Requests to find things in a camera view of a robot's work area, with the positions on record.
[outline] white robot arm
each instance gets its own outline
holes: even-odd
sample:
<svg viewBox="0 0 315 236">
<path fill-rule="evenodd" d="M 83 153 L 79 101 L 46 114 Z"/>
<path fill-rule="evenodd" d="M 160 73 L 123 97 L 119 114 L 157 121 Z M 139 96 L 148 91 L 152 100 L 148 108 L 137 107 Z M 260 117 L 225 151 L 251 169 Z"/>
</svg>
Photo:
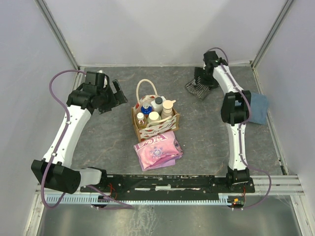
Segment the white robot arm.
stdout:
<svg viewBox="0 0 315 236">
<path fill-rule="evenodd" d="M 204 54 L 204 69 L 206 76 L 201 79 L 201 84 L 214 88 L 219 84 L 224 93 L 221 118 L 226 123 L 230 145 L 227 185 L 249 182 L 250 173 L 245 156 L 245 121 L 249 118 L 249 108 L 244 97 L 250 104 L 251 93 L 248 90 L 244 91 L 237 84 L 230 73 L 227 62 L 219 58 L 215 51 L 208 51 Z"/>
<path fill-rule="evenodd" d="M 242 87 L 240 87 L 235 81 L 234 77 L 230 73 L 230 69 L 226 65 L 217 66 L 214 68 L 213 77 L 216 79 L 224 94 L 229 92 L 238 93 L 236 88 L 242 91 Z M 229 137 L 229 145 L 230 145 L 230 160 L 228 166 L 232 170 L 245 170 L 246 166 L 241 160 L 240 157 L 240 142 L 242 142 L 243 147 L 243 159 L 246 161 L 245 156 L 245 128 L 246 124 L 241 126 L 242 136 L 241 140 L 239 139 L 239 126 L 231 125 L 229 123 L 226 124 L 228 137 Z"/>
<path fill-rule="evenodd" d="M 117 91 L 115 94 L 110 88 L 107 75 L 102 71 L 88 71 L 85 82 L 69 95 L 67 110 L 70 118 L 68 119 L 65 114 L 51 147 L 41 161 L 34 160 L 31 166 L 37 180 L 41 183 L 44 179 L 46 188 L 74 193 L 81 186 L 100 183 L 102 176 L 106 176 L 105 170 L 97 168 L 73 170 L 70 167 L 81 132 L 94 110 L 105 113 L 111 111 L 113 107 L 128 102 L 118 81 L 113 80 L 113 84 Z M 45 169 L 52 156 L 54 158 L 45 176 Z"/>
</svg>

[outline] plastic bottle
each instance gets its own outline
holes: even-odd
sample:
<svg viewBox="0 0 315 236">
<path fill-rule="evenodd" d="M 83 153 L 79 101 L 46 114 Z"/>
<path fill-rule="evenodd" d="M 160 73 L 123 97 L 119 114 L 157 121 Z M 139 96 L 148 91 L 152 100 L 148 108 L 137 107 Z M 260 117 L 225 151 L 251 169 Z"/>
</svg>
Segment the plastic bottle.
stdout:
<svg viewBox="0 0 315 236">
<path fill-rule="evenodd" d="M 174 101 L 166 100 L 163 102 L 163 111 L 162 111 L 162 115 L 161 115 L 162 119 L 165 119 L 168 116 L 174 115 L 174 112 L 173 112 L 174 102 L 176 102 L 176 100 L 174 100 Z"/>
<path fill-rule="evenodd" d="M 148 124 L 159 120 L 161 120 L 161 116 L 157 112 L 151 112 L 148 117 Z"/>
<path fill-rule="evenodd" d="M 139 129 L 145 129 L 147 127 L 147 118 L 141 112 L 137 114 L 137 126 Z"/>
<path fill-rule="evenodd" d="M 152 106 L 150 106 L 148 103 L 143 104 L 141 107 L 141 112 L 146 118 L 148 118 L 148 115 L 152 112 L 152 110 Z"/>
<path fill-rule="evenodd" d="M 155 100 L 151 102 L 151 106 L 153 108 L 153 111 L 161 114 L 163 111 L 163 102 L 166 101 L 166 98 L 164 96 L 157 97 Z"/>
</svg>

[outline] wooden basket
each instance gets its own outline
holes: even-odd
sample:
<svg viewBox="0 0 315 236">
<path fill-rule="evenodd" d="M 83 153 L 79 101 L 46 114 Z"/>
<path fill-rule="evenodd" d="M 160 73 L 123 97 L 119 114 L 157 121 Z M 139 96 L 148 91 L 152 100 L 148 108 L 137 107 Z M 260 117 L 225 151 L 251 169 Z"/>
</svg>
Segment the wooden basket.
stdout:
<svg viewBox="0 0 315 236">
<path fill-rule="evenodd" d="M 142 82 L 149 82 L 155 92 L 155 95 L 146 95 L 139 99 L 139 87 Z M 137 96 L 137 104 L 131 108 L 131 119 L 132 119 L 132 125 L 134 128 L 134 131 L 138 137 L 138 141 L 141 142 L 143 140 L 146 140 L 150 137 L 153 137 L 158 134 L 162 134 L 164 132 L 167 132 L 169 130 L 178 130 L 179 129 L 179 117 L 180 114 L 176 112 L 176 110 L 173 108 L 174 116 L 171 119 L 168 120 L 160 120 L 158 121 L 159 124 L 147 127 L 145 129 L 139 129 L 137 124 L 136 124 L 136 115 L 141 111 L 141 106 L 143 105 L 144 102 L 150 103 L 151 101 L 155 100 L 156 97 L 158 96 L 156 87 L 150 80 L 141 80 L 139 81 L 136 89 L 136 96 Z"/>
</svg>

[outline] white cap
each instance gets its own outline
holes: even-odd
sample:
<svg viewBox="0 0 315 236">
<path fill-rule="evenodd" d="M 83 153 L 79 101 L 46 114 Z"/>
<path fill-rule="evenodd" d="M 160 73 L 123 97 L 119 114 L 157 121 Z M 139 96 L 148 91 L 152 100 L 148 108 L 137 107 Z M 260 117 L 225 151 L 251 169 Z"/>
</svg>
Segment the white cap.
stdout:
<svg viewBox="0 0 315 236">
<path fill-rule="evenodd" d="M 149 114 L 149 118 L 150 118 L 151 121 L 158 120 L 158 117 L 159 117 L 159 114 L 157 112 L 151 112 Z"/>
<path fill-rule="evenodd" d="M 173 108 L 174 102 L 176 102 L 176 100 L 174 100 L 174 101 L 165 100 L 165 101 L 163 102 L 163 108 L 164 108 L 164 109 L 167 109 L 167 110 L 171 110 L 171 109 Z"/>
<path fill-rule="evenodd" d="M 138 120 L 142 120 L 143 118 L 144 118 L 143 113 L 139 112 L 139 113 L 137 114 L 137 119 L 138 119 Z"/>
</svg>

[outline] beige bottle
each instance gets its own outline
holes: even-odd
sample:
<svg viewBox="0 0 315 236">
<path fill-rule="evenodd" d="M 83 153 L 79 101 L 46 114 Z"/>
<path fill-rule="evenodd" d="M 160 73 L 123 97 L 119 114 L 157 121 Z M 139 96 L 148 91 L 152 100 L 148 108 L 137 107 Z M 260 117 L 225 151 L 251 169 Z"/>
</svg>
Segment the beige bottle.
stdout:
<svg viewBox="0 0 315 236">
<path fill-rule="evenodd" d="M 176 102 L 176 100 L 174 100 L 174 101 L 166 100 L 163 102 L 163 111 L 161 114 L 162 119 L 165 119 L 169 116 L 172 117 L 174 115 L 174 112 L 173 112 L 174 102 Z"/>
<path fill-rule="evenodd" d="M 137 114 L 137 126 L 139 129 L 145 129 L 147 127 L 147 119 L 141 112 Z"/>
<path fill-rule="evenodd" d="M 151 112 L 148 117 L 148 124 L 151 123 L 152 126 L 158 125 L 158 122 L 154 123 L 154 121 L 161 120 L 160 115 L 157 112 Z"/>
</svg>

